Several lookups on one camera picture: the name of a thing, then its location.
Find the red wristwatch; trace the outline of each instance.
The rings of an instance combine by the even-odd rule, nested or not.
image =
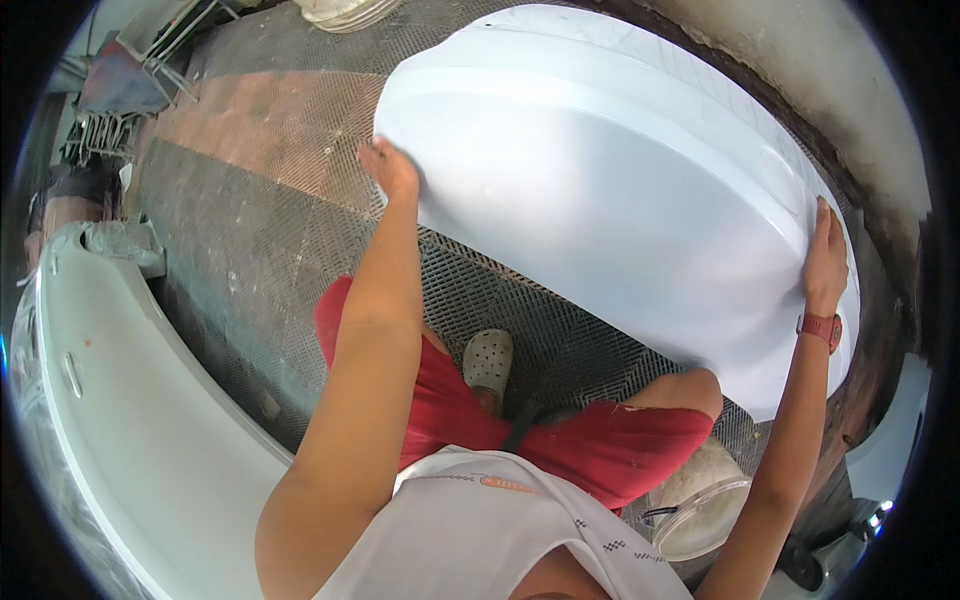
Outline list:
[[[832,318],[827,319],[804,314],[797,320],[797,333],[812,333],[823,339],[830,346],[830,354],[833,354],[840,346],[843,324],[840,323],[840,315],[833,315]]]

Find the red cloth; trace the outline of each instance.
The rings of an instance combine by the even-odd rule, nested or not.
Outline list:
[[[328,368],[351,283],[348,276],[337,279],[314,311]],[[631,410],[600,400],[556,425],[531,425],[517,454],[617,511],[682,465],[712,426],[712,419],[696,410]],[[447,444],[497,450],[509,432],[507,421],[483,412],[453,359],[423,338],[399,469]]]

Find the stacked buckets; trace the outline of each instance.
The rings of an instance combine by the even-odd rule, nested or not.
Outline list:
[[[379,21],[400,0],[295,0],[300,14],[332,34],[349,34]]]
[[[707,438],[677,472],[650,491],[651,508],[676,507],[653,517],[654,547],[671,562],[720,547],[747,501],[751,481],[716,438]]]

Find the metal grate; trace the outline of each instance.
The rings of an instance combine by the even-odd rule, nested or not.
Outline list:
[[[516,4],[409,0],[369,29],[337,36],[285,3],[201,44],[187,72],[205,80],[200,103],[180,103],[161,119],[137,199],[168,253],[168,276],[154,285],[158,301],[221,386],[292,451],[326,381],[313,307],[337,276],[356,270],[382,213],[352,158],[369,133],[382,76],[474,18]],[[255,78],[239,76],[262,71],[323,76],[302,96],[271,86],[279,79],[244,87]],[[285,74],[286,85],[295,75]],[[240,117],[273,128],[238,127]],[[507,417],[531,397],[544,412],[622,401],[680,370],[435,231],[420,229],[420,254],[426,322],[458,366],[476,331],[501,327],[514,336]],[[727,400],[714,433],[744,472],[756,471],[768,423],[754,425]],[[644,502],[624,518],[635,521]]]

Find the hand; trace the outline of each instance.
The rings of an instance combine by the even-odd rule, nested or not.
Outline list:
[[[823,196],[817,197],[817,227],[804,265],[806,314],[830,318],[847,288],[847,241],[843,227]]]
[[[376,136],[373,144],[361,144],[357,158],[391,201],[417,201],[420,176],[406,154],[394,148],[386,137]]]

